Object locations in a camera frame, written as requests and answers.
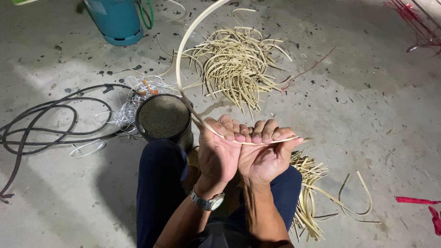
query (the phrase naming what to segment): gas cylinder base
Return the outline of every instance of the gas cylinder base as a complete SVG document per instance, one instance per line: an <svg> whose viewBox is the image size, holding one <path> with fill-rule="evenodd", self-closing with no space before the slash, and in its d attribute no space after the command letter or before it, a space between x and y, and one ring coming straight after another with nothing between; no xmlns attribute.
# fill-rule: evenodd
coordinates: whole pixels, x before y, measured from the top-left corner
<svg viewBox="0 0 441 248"><path fill-rule="evenodd" d="M133 45L136 42L138 42L142 37L144 36L144 30L142 27L139 27L139 32L137 32L135 35L125 37L125 38L114 38L110 36L106 36L103 34L104 39L112 45Z"/></svg>

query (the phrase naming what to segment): wristwatch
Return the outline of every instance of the wristwatch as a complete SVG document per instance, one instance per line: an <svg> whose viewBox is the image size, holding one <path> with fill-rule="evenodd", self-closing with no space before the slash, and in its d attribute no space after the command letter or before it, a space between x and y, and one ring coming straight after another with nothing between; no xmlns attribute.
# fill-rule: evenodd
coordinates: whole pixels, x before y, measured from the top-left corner
<svg viewBox="0 0 441 248"><path fill-rule="evenodd" d="M221 203L224 201L224 197L225 197L225 194L222 192L220 194L215 195L210 200L205 200L205 199L200 198L196 194L196 192L194 191L194 187L193 187L193 190L190 192L191 200L206 211L213 211L213 210L217 209L221 205Z"/></svg>

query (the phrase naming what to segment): black cable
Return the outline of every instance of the black cable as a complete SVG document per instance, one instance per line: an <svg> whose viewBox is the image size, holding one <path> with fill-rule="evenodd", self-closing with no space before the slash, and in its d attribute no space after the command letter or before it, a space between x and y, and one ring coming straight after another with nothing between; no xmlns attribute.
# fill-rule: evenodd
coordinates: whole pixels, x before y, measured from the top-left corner
<svg viewBox="0 0 441 248"><path fill-rule="evenodd" d="M8 182L6 183L5 187L3 187L3 189L0 191L0 201L3 203L9 203L7 200L4 200L3 198L11 198L14 194L6 194L4 195L5 191L7 191L7 189L9 188L9 186L12 184L12 182L15 179L15 176L17 175L17 172L19 170L20 167L20 163L22 161L22 156L23 155L29 155L29 154L34 154L43 150L48 149L49 147L53 146L53 145L60 145L60 144L75 144L75 143L84 143L84 142L90 142L90 141L94 141L97 139L108 139L111 137L115 137L118 134L122 133L122 131L117 131L111 134L107 134L101 137L97 137L97 138L92 138L92 139L80 139L80 140L72 140L72 141L61 141L64 137L66 137L67 135L90 135L96 132L99 132L100 130L102 130L110 121L110 118L112 117L112 108L110 107L109 104L107 104L105 101L100 100L98 98L90 98L90 97L73 97L75 95L78 95L84 91L87 90L91 90L91 89L95 89L95 88L100 88L100 87L113 87L113 86L117 86L117 87L122 87L122 88L127 88L127 89L131 89L129 86L126 85L122 85L122 84L101 84L101 85L96 85L96 86L91 86L82 90L78 90L68 96L65 96L59 100L55 100L55 101L49 101L43 104L39 104L37 106L34 106L28 110L26 110L25 112L19 114L13 121L11 121L10 123L6 124L5 126L0 128L0 132L3 132L3 135L0 135L1 137L1 143L3 144L4 148L6 148L6 150L8 150L9 152L17 155L17 158L15 160L15 167L14 170L12 171L11 177L9 178ZM89 131L89 132L71 132L72 129L74 128L77 119L78 119L78 115L77 115L77 111L68 105L58 105L60 102L62 101L72 101L72 100L91 100L91 101L99 101L102 104L104 104L108 110L109 110L109 116L107 117L107 120L103 123L102 126L100 126L99 128L93 130L93 131ZM69 126L69 128L66 131L59 131L59 130L54 130L54 129L48 129L48 128L34 128L34 124L38 121L38 119L40 119L40 117L42 117L47 111L49 111L51 108L68 108L70 110L72 110L72 112L74 113L74 118L72 120L71 125ZM9 131L9 129L11 128L11 126L15 123L17 123L20 120L23 120L24 118L34 114L40 112L32 121L31 123L27 126L27 128L21 128L21 129L17 129L17 130L13 130L13 131ZM56 133L56 134L61 134L61 136L59 138L57 138L55 141L53 142L26 142L26 139L29 135L29 133L31 131L41 131L41 132L50 132L50 133ZM22 135L22 139L20 141L8 141L6 140L6 138L14 133L17 132L24 132ZM17 151L11 149L9 147L9 145L18 145L19 148ZM33 150L33 151L28 151L28 152L23 152L24 146L43 146L42 148Z"/></svg>

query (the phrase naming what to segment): forearm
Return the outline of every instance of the forearm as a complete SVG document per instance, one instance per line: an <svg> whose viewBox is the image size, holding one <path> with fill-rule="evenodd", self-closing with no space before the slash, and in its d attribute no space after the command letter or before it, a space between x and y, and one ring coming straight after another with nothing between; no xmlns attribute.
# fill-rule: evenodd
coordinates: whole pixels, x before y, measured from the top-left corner
<svg viewBox="0 0 441 248"><path fill-rule="evenodd" d="M284 221L276 209L269 184L253 184L243 178L246 222L251 235L268 245L289 241Z"/></svg>
<svg viewBox="0 0 441 248"><path fill-rule="evenodd" d="M223 191L224 185L212 185L203 177L194 186L196 194L203 199L211 199ZM168 220L155 248L183 247L207 224L210 211L203 210L188 196Z"/></svg>

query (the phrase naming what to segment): blue gas cylinder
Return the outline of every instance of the blue gas cylinder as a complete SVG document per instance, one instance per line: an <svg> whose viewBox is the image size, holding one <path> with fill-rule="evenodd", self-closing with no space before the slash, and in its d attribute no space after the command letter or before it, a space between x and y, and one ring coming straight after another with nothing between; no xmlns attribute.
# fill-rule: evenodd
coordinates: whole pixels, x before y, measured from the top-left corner
<svg viewBox="0 0 441 248"><path fill-rule="evenodd" d="M104 39L132 45L144 35L134 0L84 0Z"/></svg>

